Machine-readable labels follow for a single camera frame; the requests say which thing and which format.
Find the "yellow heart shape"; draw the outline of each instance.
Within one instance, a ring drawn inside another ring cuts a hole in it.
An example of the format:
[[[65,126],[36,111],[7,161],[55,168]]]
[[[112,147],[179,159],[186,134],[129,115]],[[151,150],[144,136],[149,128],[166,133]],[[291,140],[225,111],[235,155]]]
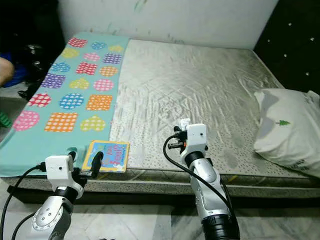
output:
[[[89,82],[82,77],[70,82],[69,87],[71,89],[87,89],[89,87]]]
[[[73,48],[67,47],[63,50],[63,52],[61,53],[61,56],[70,59],[70,58],[74,58],[76,56],[79,55],[79,52]]]
[[[109,47],[109,51],[121,53],[124,48],[120,45],[114,45]]]
[[[81,122],[80,129],[84,132],[95,130],[96,132],[100,132],[105,129],[106,122],[102,120],[97,115],[93,115],[92,117],[85,119]]]

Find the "yellow book border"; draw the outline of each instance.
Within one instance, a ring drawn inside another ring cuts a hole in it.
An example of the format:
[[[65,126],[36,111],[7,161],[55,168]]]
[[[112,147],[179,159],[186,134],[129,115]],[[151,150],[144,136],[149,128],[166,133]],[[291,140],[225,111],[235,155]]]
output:
[[[85,158],[84,158],[84,162],[82,164],[82,170],[85,171],[89,171],[91,169],[90,166],[88,166],[88,161],[89,161],[89,156],[90,153],[92,152],[92,149],[94,147],[95,143],[103,143],[103,144],[125,144],[126,145],[126,154],[125,154],[125,158],[124,158],[124,173],[127,171],[127,164],[128,164],[128,155],[129,155],[129,147],[130,147],[130,143],[127,141],[104,141],[104,140],[93,140],[91,141],[88,150],[86,152]],[[100,168],[100,172],[116,172],[116,173],[120,173],[119,171],[117,171],[116,167],[101,167]]]

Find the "teal blanket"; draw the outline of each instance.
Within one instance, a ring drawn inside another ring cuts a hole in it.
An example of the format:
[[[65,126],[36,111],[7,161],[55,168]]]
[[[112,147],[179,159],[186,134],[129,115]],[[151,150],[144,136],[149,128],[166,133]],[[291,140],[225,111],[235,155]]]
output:
[[[77,151],[81,167],[91,141],[109,140],[128,41],[88,32],[68,41],[0,144],[0,177],[22,175],[69,150]]]

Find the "black cable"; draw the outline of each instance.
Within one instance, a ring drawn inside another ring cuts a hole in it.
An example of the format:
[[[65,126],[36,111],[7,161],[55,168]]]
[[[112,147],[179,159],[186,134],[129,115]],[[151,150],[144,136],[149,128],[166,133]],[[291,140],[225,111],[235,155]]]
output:
[[[0,224],[0,240],[4,240],[4,226],[5,226],[5,218],[6,218],[6,212],[7,212],[7,208],[9,205],[9,202],[14,194],[14,192],[16,191],[16,189],[18,188],[18,185],[21,183],[22,179],[24,179],[24,177],[26,175],[28,175],[30,172],[32,172],[33,170],[36,169],[40,169],[40,165],[38,166],[34,166],[32,168],[30,168],[29,170],[27,170],[20,178],[19,180],[16,182],[16,184],[14,185],[12,192],[10,193],[10,195],[8,196],[8,198],[6,199],[6,202],[4,204],[3,210],[2,210],[2,215],[1,215],[1,224]]]
[[[239,228],[239,225],[238,225],[238,221],[237,221],[237,218],[236,218],[236,214],[235,214],[235,211],[234,211],[234,208],[232,207],[232,203],[231,203],[231,199],[230,199],[230,195],[229,195],[229,192],[228,192],[228,189],[227,189],[227,186],[225,184],[225,181],[220,178],[220,183],[222,184],[223,186],[223,189],[224,189],[224,192],[225,192],[225,195],[226,195],[226,199],[228,200],[228,202],[230,203],[230,206],[231,206],[231,209],[230,209],[230,212],[231,212],[231,216],[233,217],[235,223],[236,223],[236,228],[237,228],[237,232],[240,236],[240,228]]]
[[[170,137],[168,137],[165,142],[164,142],[164,145],[163,145],[163,154],[165,156],[165,158],[170,162],[172,163],[173,165],[177,166],[178,168],[182,169],[183,171],[187,172],[188,174],[190,174],[191,176],[195,177],[196,179],[198,179],[200,182],[202,182],[204,185],[206,185],[210,190],[212,190],[223,202],[224,204],[228,207],[230,213],[233,212],[232,210],[232,206],[231,204],[227,201],[227,199],[221,195],[220,192],[218,192],[217,189],[215,189],[213,186],[211,186],[206,180],[204,180],[202,177],[200,177],[199,175],[195,174],[193,171],[190,171],[188,168],[182,166],[181,164],[177,163],[176,161],[172,160],[168,155],[167,155],[167,151],[166,151],[166,148],[167,148],[167,144],[168,142],[170,141],[170,139],[174,139],[176,138],[177,136],[176,135],[172,135]]]
[[[24,219],[22,219],[19,224],[15,227],[14,229],[14,232],[12,234],[12,238],[11,240],[15,240],[16,239],[16,236],[17,236],[17,233],[18,233],[18,230],[19,228],[21,227],[22,224],[24,224],[25,221],[27,221],[29,218],[32,218],[33,216],[35,215],[35,212],[34,213],[31,213],[30,215],[26,216]]]

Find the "book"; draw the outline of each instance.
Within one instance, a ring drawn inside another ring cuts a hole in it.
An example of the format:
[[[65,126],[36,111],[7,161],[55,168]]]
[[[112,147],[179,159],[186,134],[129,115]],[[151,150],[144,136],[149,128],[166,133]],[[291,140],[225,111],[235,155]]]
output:
[[[93,140],[87,150],[82,171],[89,171],[97,152],[103,152],[100,172],[125,173],[127,169],[129,142]]]

